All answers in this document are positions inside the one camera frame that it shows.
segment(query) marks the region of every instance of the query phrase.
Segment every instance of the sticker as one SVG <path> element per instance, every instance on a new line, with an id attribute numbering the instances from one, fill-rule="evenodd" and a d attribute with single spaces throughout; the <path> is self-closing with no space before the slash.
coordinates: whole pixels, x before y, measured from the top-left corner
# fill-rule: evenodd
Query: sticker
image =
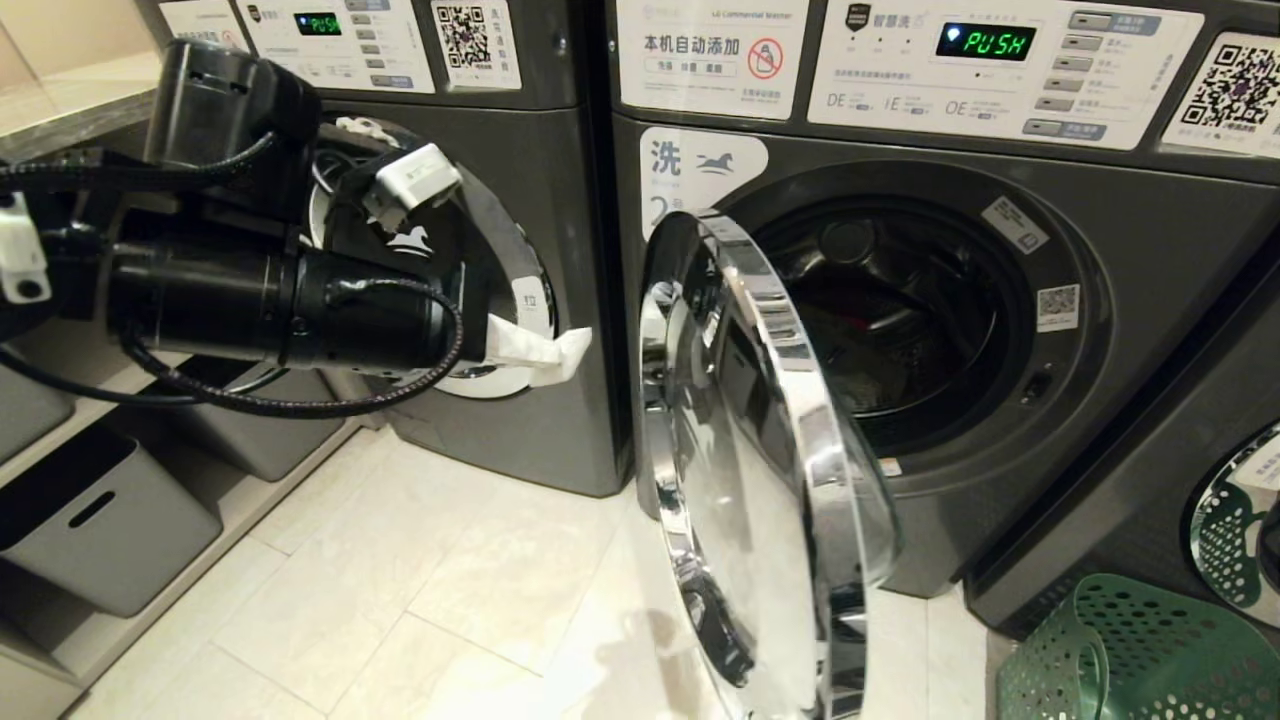
<path id="1" fill-rule="evenodd" d="M 1203 24 L 1062 0 L 828 3 L 808 118 L 1132 150 Z"/>
<path id="2" fill-rule="evenodd" d="M 1224 32 L 1164 141 L 1280 158 L 1280 38 Z"/>
<path id="3" fill-rule="evenodd" d="M 902 465 L 897 457 L 881 457 L 881 473 L 884 473 L 886 478 L 897 478 L 902 474 Z"/>
<path id="4" fill-rule="evenodd" d="M 520 59 L 507 0 L 431 0 L 452 87 L 520 90 Z"/>
<path id="5" fill-rule="evenodd" d="M 548 340 L 556 332 L 547 302 L 547 286 L 539 277 L 529 275 L 511 281 L 511 293 L 516 299 L 516 324 Z"/>
<path id="6" fill-rule="evenodd" d="M 1080 327 L 1080 286 L 1050 287 L 1036 293 L 1036 332 L 1052 333 Z"/>
<path id="7" fill-rule="evenodd" d="M 248 41 L 236 22 L 229 0 L 186 0 L 163 3 L 160 13 L 174 37 L 216 42 L 225 47 L 248 51 Z"/>
<path id="8" fill-rule="evenodd" d="M 617 6 L 627 105 L 791 117 L 808 0 L 646 0 Z"/>
<path id="9" fill-rule="evenodd" d="M 991 223 L 991 227 L 1000 231 L 1009 242 L 1012 242 L 1023 255 L 1030 255 L 1036 250 L 1048 242 L 1048 233 L 1041 229 L 1034 220 L 1023 213 L 1021 208 L 1014 205 L 1014 201 L 1000 196 L 989 208 L 982 211 L 983 219 Z"/>
<path id="10" fill-rule="evenodd" d="M 1248 460 L 1240 462 L 1231 482 L 1280 492 L 1280 436 L 1267 441 Z"/>
<path id="11" fill-rule="evenodd" d="M 316 87 L 435 92 L 410 0 L 236 0 L 257 54 Z"/>
<path id="12" fill-rule="evenodd" d="M 652 127 L 640 136 L 644 238 L 672 210 L 710 208 L 755 179 L 769 151 L 750 135 Z"/>

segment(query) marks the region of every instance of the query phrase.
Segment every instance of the digital display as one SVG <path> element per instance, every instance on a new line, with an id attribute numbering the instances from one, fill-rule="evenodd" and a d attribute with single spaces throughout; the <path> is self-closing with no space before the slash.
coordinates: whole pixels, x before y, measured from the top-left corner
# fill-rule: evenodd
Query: digital display
<path id="1" fill-rule="evenodd" d="M 1030 53 L 1033 27 L 946 23 L 938 38 L 938 55 L 1023 61 Z"/>
<path id="2" fill-rule="evenodd" d="M 293 22 L 302 35 L 342 35 L 334 13 L 293 13 Z"/>

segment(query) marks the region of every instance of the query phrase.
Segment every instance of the red prohibition sign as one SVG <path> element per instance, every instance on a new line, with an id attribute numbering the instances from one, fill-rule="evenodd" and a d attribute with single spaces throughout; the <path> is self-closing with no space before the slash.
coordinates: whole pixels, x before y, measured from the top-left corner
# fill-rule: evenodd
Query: red prohibition sign
<path id="1" fill-rule="evenodd" d="M 760 79 L 769 79 L 782 69 L 782 44 L 772 37 L 762 37 L 746 53 L 746 69 Z"/>

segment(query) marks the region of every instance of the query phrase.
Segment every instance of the white tiled floor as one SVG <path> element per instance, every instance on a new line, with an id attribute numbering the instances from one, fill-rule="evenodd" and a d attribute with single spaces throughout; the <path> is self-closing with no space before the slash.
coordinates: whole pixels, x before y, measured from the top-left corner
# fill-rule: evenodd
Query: white tiled floor
<path id="1" fill-rule="evenodd" d="M 72 720 L 721 717 L 658 525 L 361 430 Z M 872 720 L 987 716 L 957 593 L 876 593 Z"/>

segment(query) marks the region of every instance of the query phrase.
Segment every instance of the qr code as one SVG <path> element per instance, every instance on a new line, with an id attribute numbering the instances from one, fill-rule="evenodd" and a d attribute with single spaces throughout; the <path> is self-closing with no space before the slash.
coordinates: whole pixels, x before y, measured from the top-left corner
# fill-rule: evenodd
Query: qr code
<path id="1" fill-rule="evenodd" d="M 1080 286 L 1070 284 L 1039 291 L 1039 316 L 1065 315 L 1080 307 Z"/>
<path id="2" fill-rule="evenodd" d="M 435 19 L 444 37 L 444 55 L 451 68 L 485 68 L 493 63 L 489 54 L 489 27 L 484 8 L 479 5 L 444 5 L 435 8 Z"/>
<path id="3" fill-rule="evenodd" d="M 1048 287 L 1036 293 L 1036 332 L 1080 327 L 1080 286 Z"/>
<path id="4" fill-rule="evenodd" d="M 1280 100 L 1280 56 L 1267 47 L 1222 45 L 1181 122 L 1254 132 Z"/>

